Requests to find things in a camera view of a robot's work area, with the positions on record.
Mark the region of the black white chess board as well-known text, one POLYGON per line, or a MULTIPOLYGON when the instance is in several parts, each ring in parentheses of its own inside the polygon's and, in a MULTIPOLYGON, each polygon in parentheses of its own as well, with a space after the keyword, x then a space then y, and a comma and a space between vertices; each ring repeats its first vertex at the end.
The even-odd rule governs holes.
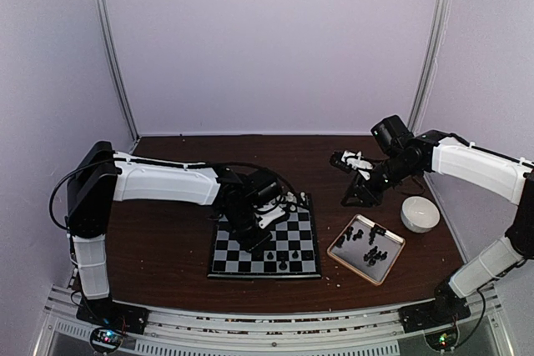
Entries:
POLYGON ((221 218, 214 227, 208 262, 208 278, 227 279, 305 279, 320 278, 320 251, 317 242, 315 215, 310 193, 300 195, 304 207, 297 206, 287 221, 270 226, 272 239, 263 249, 253 253, 241 249, 230 236, 229 224, 221 218), (298 250, 299 257, 292 258, 298 250), (312 251, 313 258, 305 260, 304 251, 312 251), (268 252, 275 258, 267 259, 268 252), (279 268, 280 262, 288 264, 286 271, 279 268))

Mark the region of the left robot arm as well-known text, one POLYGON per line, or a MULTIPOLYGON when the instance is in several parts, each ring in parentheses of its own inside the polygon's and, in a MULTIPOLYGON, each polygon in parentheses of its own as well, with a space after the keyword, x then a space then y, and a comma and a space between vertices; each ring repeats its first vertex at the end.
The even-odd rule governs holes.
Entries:
POLYGON ((225 163, 142 158, 117 152, 106 141, 95 143, 68 178, 66 217, 88 313, 103 326, 120 317, 110 292, 105 250, 114 202, 143 199, 210 206, 226 218, 242 248, 254 252, 270 239, 269 228, 289 217, 281 194, 279 178, 266 168, 236 173, 225 163))

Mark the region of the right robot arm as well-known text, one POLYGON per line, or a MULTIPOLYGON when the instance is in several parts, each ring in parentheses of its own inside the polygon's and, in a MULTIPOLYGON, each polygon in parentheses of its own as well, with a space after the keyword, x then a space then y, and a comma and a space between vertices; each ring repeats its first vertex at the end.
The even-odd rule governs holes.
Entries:
POLYGON ((334 152, 330 164, 352 173, 341 200, 344 206, 372 208, 386 190, 406 178, 426 173, 458 179, 516 206, 507 230, 478 256, 457 269, 428 305, 433 323, 446 323, 460 309, 460 300, 533 258, 533 163, 475 145, 455 133, 430 130, 415 135, 397 115, 371 130, 385 158, 373 161, 362 153, 334 152))

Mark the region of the white bowl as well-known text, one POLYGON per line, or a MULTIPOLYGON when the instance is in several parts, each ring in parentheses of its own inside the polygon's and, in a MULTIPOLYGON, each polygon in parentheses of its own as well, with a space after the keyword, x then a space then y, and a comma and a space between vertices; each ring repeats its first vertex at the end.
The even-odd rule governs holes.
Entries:
POLYGON ((427 233, 435 228, 441 218, 437 206, 421 196, 407 198, 401 205, 402 223, 413 233, 427 233))

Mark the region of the wooden metal tray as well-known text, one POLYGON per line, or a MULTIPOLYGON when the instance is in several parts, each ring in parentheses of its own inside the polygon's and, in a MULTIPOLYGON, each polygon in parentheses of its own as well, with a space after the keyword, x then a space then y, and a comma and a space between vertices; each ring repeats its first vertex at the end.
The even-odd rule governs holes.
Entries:
POLYGON ((405 245, 401 236, 356 214, 327 248, 327 254, 352 273, 380 286, 405 245))

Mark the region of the front aluminium rail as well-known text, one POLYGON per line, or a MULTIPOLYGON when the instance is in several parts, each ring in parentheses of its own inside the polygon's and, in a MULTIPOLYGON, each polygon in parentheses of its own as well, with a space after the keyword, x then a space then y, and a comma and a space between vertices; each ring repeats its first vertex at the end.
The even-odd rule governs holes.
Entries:
POLYGON ((118 355, 435 355, 430 341, 453 328, 454 355, 514 355, 504 310, 493 288, 468 299, 471 316, 408 333, 400 305, 337 312, 208 313, 149 308, 145 330, 130 333, 118 355))

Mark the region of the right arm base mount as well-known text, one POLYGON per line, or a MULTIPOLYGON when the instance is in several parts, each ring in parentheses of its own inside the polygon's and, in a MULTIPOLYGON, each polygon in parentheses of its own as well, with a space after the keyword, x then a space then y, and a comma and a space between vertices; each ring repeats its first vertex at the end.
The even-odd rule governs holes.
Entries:
POLYGON ((439 327, 471 316, 466 305, 453 311, 440 311, 435 301, 404 306, 398 313, 405 333, 439 327))

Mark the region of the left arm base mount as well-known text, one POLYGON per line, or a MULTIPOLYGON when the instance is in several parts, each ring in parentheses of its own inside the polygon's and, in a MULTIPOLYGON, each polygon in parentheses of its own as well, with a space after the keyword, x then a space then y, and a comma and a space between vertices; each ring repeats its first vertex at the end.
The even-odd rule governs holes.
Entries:
POLYGON ((143 307, 123 303, 91 301, 78 307, 76 318, 120 332, 143 334, 149 311, 143 307))

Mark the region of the right aluminium frame post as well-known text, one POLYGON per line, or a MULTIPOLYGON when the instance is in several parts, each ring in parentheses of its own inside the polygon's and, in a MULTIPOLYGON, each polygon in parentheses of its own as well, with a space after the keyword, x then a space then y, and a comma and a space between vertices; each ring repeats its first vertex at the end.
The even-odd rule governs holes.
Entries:
POLYGON ((414 133, 418 133, 421 130, 426 107, 430 99, 431 88, 437 71, 438 54, 446 32, 450 4, 451 0, 435 0, 426 53, 407 123, 408 128, 414 133))

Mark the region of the aluminium frame post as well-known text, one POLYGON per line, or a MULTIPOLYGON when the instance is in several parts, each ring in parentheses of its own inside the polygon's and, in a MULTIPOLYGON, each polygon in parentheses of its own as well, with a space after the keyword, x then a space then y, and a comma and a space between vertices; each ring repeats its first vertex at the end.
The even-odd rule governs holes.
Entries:
POLYGON ((140 135, 134 121, 133 111, 128 100, 119 66, 118 54, 113 40, 112 27, 108 14, 107 0, 95 0, 95 3, 113 89, 118 97, 118 104, 126 122, 129 136, 136 143, 140 139, 140 135))
POLYGON ((430 99, 431 88, 437 71, 438 54, 446 32, 450 4, 451 0, 435 0, 426 53, 407 123, 408 128, 414 133, 418 133, 421 130, 426 107, 430 99))

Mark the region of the left aluminium frame post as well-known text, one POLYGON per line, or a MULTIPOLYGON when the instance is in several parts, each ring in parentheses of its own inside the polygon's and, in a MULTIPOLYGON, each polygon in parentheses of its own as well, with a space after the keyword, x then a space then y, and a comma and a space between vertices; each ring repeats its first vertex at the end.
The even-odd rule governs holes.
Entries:
POLYGON ((107 0, 95 0, 95 3, 113 89, 118 97, 118 104, 126 122, 129 136, 136 143, 140 139, 140 135, 134 121, 133 111, 128 100, 119 66, 118 54, 113 40, 112 27, 108 14, 107 0))

